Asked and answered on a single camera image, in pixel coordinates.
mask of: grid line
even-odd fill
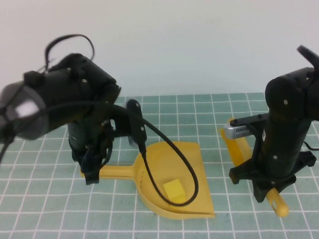
[[[214,108],[213,98],[211,98],[211,104],[212,104],[212,107],[213,107],[214,121],[216,122],[215,108]],[[217,142],[218,142],[218,147],[220,148],[219,137],[217,137]],[[221,162],[223,162],[223,157],[222,157],[222,155],[221,155],[220,149],[219,149],[219,155],[220,155],[220,160],[221,160]],[[223,177],[225,177],[225,171],[224,171],[223,163],[222,163],[221,165],[222,165],[222,170],[223,170]],[[225,184],[225,190],[226,190],[226,198],[227,198],[227,203],[228,203],[228,209],[231,210],[231,208],[230,208],[230,202],[229,202],[229,196],[228,196],[228,189],[227,189],[226,178],[224,178],[224,184]],[[233,217],[232,217],[232,212],[231,212],[231,211],[229,211],[229,215],[230,215],[231,227],[232,227],[232,230],[233,230],[233,236],[234,236],[234,239],[236,239],[236,234],[235,234],[235,229],[234,229],[234,222],[233,222]]]

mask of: white wall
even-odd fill
[[[7,0],[0,3],[0,88],[44,62],[44,48],[89,36],[122,95],[261,92],[319,53],[318,0]],[[90,56],[84,39],[50,55]]]

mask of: dustpan handle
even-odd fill
[[[100,170],[100,178],[134,179],[134,167],[105,165]]]

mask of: screw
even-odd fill
[[[109,120],[108,120],[108,119],[104,120],[104,121],[101,123],[101,126],[106,125],[108,122],[109,122]]]

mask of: table surface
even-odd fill
[[[231,117],[268,111],[264,94],[135,97],[144,117],[172,140],[199,142],[215,219],[175,221],[150,212],[131,181],[86,186],[71,158],[66,126],[35,141],[17,139],[0,167],[0,239],[318,239],[319,164],[282,192],[290,207],[278,218],[257,203],[250,182],[233,185],[233,166],[219,129]],[[119,98],[123,105],[129,98]],[[319,147],[319,123],[307,142]],[[150,130],[148,144],[159,141]],[[254,138],[249,137],[251,147]],[[132,164],[138,150],[115,140],[110,164]]]

